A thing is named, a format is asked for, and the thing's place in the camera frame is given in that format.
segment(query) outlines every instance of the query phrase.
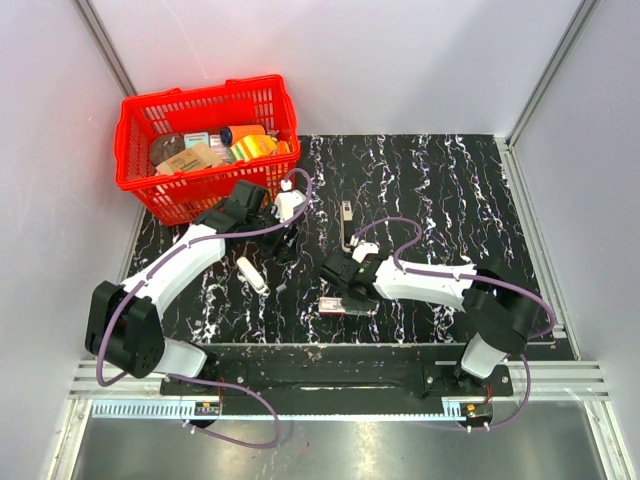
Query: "marble tabletop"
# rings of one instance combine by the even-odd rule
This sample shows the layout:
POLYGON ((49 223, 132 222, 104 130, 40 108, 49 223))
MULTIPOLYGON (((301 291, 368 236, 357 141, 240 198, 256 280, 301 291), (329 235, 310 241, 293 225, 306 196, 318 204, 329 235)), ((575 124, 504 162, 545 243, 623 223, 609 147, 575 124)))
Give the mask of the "marble tabletop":
MULTIPOLYGON (((473 328, 456 322, 452 309, 422 302, 383 301, 373 316, 318 313, 319 297, 338 294, 317 271, 339 247, 343 200, 351 201, 356 226, 398 215, 418 221, 425 235, 405 252, 406 260, 459 265, 499 258, 520 285, 538 291, 492 136, 303 136, 300 141, 298 166, 313 177, 313 199, 302 222, 297 259, 279 265, 252 244, 237 247, 165 312, 166 336, 203 343, 469 340, 473 328), (256 294, 239 274, 235 260, 241 255, 265 277, 268 296, 256 294)), ((164 227, 147 212, 129 274, 153 262, 184 230, 164 227)), ((389 251, 412 237, 413 229, 399 223, 380 225, 366 235, 389 251)))

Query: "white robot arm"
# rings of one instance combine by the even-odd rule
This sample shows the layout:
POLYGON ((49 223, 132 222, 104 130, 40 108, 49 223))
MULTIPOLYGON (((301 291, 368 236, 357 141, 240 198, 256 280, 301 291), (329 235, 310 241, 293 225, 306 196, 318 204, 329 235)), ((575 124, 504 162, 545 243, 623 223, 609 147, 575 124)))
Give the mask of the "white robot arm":
POLYGON ((242 232, 257 231, 251 239, 263 251, 280 261, 290 259, 298 234, 295 224, 264 234, 259 232, 289 220, 305 197, 290 190, 263 207, 266 195, 265 188, 238 181, 229 198, 202 213, 182 238, 151 265, 121 285, 110 282, 99 285, 91 301, 86 349, 98 354, 116 306, 142 282, 113 330, 105 359, 137 378, 151 372, 197 377, 205 368, 207 354, 190 343, 165 338, 162 317, 189 283, 220 261, 235 243, 247 240, 242 232), (215 238, 217 234, 227 238, 215 238))
POLYGON ((371 303, 383 299, 410 299, 456 309, 477 330, 467 343, 459 362, 460 374, 484 380, 495 366, 508 355, 524 352, 540 307, 530 298, 512 290, 496 288, 469 277, 490 276, 495 279, 508 276, 506 269, 494 264, 479 268, 474 264, 460 266, 416 264, 395 260, 380 254, 378 246, 359 243, 349 237, 353 229, 350 206, 341 209, 341 249, 336 249, 321 267, 321 277, 337 286, 343 295, 340 302, 324 302, 323 313, 332 311, 369 311, 371 303), (418 275, 407 273, 430 271, 446 273, 418 275))

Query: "brown box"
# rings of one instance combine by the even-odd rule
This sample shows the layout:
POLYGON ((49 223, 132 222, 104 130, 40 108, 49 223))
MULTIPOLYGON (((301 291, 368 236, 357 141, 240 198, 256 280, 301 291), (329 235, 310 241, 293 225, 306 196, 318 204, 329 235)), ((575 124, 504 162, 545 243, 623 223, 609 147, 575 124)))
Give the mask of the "brown box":
POLYGON ((223 164, 224 162, 216 152, 211 150, 205 143, 200 142, 165 160, 158 165, 156 169, 158 173, 171 175, 178 170, 181 172, 192 172, 194 170, 217 167, 223 164))

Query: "gray wall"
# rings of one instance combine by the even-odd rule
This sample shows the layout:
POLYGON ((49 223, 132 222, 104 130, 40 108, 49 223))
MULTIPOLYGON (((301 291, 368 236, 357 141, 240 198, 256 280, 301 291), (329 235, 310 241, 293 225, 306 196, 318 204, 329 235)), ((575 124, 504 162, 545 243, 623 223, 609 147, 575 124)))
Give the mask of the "gray wall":
POLYGON ((640 467, 640 3, 603 1, 516 145, 582 354, 640 467))
POLYGON ((280 73, 299 133, 495 133, 579 0, 93 0, 140 92, 280 73))
POLYGON ((0 478, 37 478, 136 201, 114 185, 122 95, 72 2, 0 15, 0 478))

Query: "red plastic basket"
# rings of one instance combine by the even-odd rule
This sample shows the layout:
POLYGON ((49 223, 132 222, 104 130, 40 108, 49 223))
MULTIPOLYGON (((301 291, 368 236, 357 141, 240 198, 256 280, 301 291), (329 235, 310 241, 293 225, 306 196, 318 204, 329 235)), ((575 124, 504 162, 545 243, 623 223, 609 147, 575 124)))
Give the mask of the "red plastic basket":
POLYGON ((122 102, 116 128, 116 183, 138 197, 165 225, 192 221, 229 196, 241 178, 267 187, 275 198, 280 180, 300 158, 296 126, 293 104, 279 75, 130 97, 122 102), (155 175, 149 147, 156 137, 250 124, 278 130, 278 140, 286 141, 291 153, 195 172, 155 175))

